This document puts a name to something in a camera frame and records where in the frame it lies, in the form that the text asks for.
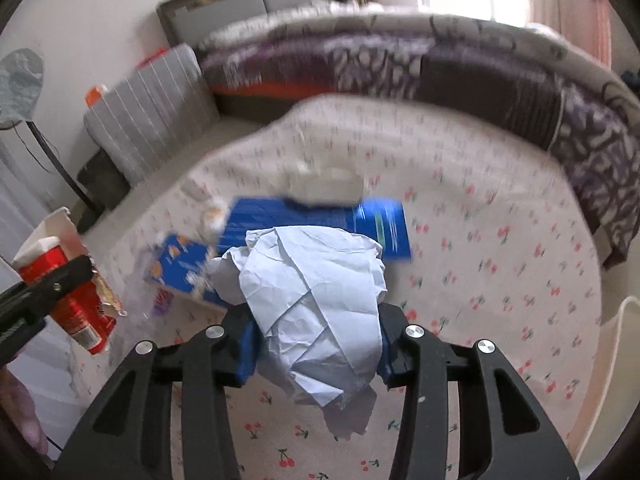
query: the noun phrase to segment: tissue box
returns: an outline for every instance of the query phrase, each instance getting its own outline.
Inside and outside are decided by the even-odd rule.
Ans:
[[[209,288],[205,265],[215,256],[214,247],[170,234],[158,249],[145,280],[199,303],[228,306],[212,287]]]

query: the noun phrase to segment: orange fabric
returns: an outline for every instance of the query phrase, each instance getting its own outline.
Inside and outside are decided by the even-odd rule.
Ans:
[[[306,83],[257,83],[240,88],[212,86],[210,89],[215,94],[275,97],[277,99],[306,99],[307,97],[334,91],[329,86]]]

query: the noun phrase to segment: fan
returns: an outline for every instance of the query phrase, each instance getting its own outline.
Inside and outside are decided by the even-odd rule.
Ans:
[[[0,60],[0,130],[11,130],[25,122],[42,151],[56,168],[60,176],[88,208],[78,230],[87,230],[103,211],[80,189],[76,181],[67,173],[62,163],[51,151],[50,145],[31,118],[42,90],[44,64],[33,50],[14,50]]]

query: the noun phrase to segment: cherry print bedsheet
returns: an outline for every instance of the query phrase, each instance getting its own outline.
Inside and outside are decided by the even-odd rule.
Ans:
[[[448,342],[493,340],[567,438],[591,376],[601,299],[593,241],[558,163],[505,131],[451,110],[321,96],[206,156],[190,177],[229,200],[268,195],[279,173],[303,157],[349,164],[365,176],[369,194],[402,201],[413,258],[388,264],[385,301]],[[108,250],[94,257],[114,291],[123,294],[134,286],[129,278],[137,255],[158,232],[195,236],[202,207],[175,186],[128,230],[114,234],[113,243],[102,240]],[[175,301],[153,337],[161,346],[187,340],[222,315]],[[108,352],[91,358],[78,348],[74,355],[74,382],[88,402],[115,359]],[[320,410],[294,405],[263,378],[229,389],[242,478],[388,478],[404,392],[387,391],[379,378],[373,386],[378,400],[367,432],[348,439],[328,432]],[[176,388],[174,415],[179,406]],[[457,420],[452,391],[450,478],[457,477]],[[180,439],[177,418],[176,478],[182,477]]]

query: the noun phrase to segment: floral blanket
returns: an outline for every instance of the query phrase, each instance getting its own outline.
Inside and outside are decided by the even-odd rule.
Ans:
[[[243,42],[200,64],[218,93],[413,100],[500,126],[562,164],[590,228],[607,234],[605,267],[626,260],[640,219],[639,141],[612,108],[539,63],[477,42],[366,31]]]
[[[625,118],[629,126],[640,123],[640,101],[619,76],[539,23],[511,27],[475,18],[435,14],[413,7],[382,7],[379,4],[359,7],[329,0],[313,0],[309,6],[279,10],[217,29],[201,41],[198,53],[200,57],[205,57],[219,50],[267,40],[344,32],[419,34],[498,48],[570,78],[599,95],[603,102]]]

